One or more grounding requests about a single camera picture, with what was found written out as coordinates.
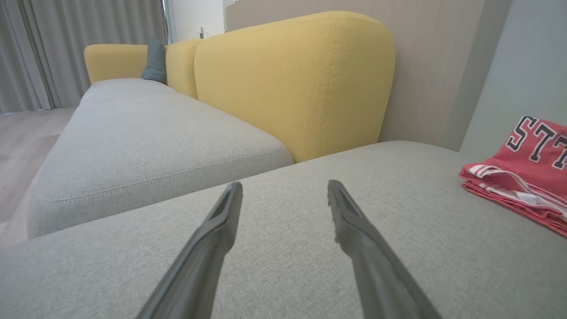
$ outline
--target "yellow fabric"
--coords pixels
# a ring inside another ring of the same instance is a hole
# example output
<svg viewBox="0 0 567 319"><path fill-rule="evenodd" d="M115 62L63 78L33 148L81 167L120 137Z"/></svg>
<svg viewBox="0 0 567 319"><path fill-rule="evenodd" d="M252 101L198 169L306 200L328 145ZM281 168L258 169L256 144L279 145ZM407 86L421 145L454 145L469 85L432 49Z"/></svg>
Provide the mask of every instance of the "yellow fabric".
<svg viewBox="0 0 567 319"><path fill-rule="evenodd" d="M378 141L395 53L380 22L335 11L205 39L194 63L199 100L302 162Z"/></svg>
<svg viewBox="0 0 567 319"><path fill-rule="evenodd" d="M177 42L166 51L167 85L177 92L197 98L195 87L194 57L201 39Z"/></svg>
<svg viewBox="0 0 567 319"><path fill-rule="evenodd" d="M84 50L91 84L105 79L139 78L146 57L147 45L93 44Z"/></svg>

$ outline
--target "red folded shirt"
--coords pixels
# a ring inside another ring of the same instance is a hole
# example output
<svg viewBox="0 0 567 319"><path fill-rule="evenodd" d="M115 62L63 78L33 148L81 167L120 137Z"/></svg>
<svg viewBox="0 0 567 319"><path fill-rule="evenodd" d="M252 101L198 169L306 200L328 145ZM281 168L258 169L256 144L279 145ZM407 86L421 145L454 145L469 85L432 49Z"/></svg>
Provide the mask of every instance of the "red folded shirt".
<svg viewBox="0 0 567 319"><path fill-rule="evenodd" d="M465 190L567 237L567 127L524 116L494 157L459 176Z"/></svg>

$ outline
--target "gray curtain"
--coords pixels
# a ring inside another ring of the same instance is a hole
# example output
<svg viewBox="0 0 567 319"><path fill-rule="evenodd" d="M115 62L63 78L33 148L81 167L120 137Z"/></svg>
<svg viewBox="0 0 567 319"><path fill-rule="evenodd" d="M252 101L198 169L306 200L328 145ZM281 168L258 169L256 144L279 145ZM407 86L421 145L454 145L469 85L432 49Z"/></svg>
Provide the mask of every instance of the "gray curtain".
<svg viewBox="0 0 567 319"><path fill-rule="evenodd" d="M90 85L90 44L167 42L162 0L0 1L0 23L10 30L1 25L0 72L13 77L11 92L2 80L2 112L78 105Z"/></svg>

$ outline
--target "sofa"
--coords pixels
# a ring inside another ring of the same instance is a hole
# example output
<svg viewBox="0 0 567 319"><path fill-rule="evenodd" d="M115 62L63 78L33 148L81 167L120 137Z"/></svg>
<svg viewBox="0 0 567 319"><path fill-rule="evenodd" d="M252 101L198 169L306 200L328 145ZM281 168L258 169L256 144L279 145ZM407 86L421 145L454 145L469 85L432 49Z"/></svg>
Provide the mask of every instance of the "sofa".
<svg viewBox="0 0 567 319"><path fill-rule="evenodd" d="M37 178L31 238L376 143L395 64L388 29L352 12L174 43L167 85L140 79L146 51L86 48L92 85Z"/></svg>

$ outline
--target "white wall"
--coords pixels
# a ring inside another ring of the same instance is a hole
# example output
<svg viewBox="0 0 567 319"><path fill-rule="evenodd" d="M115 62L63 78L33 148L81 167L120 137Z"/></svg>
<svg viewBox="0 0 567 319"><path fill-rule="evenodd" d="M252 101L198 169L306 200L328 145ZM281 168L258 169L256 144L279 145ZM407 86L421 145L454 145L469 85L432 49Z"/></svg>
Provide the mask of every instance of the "white wall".
<svg viewBox="0 0 567 319"><path fill-rule="evenodd" d="M174 42L199 38L199 25L204 26L205 37L221 34L225 31L226 0L168 1Z"/></svg>
<svg viewBox="0 0 567 319"><path fill-rule="evenodd" d="M567 1L513 0L460 151L491 157L521 116L567 125Z"/></svg>

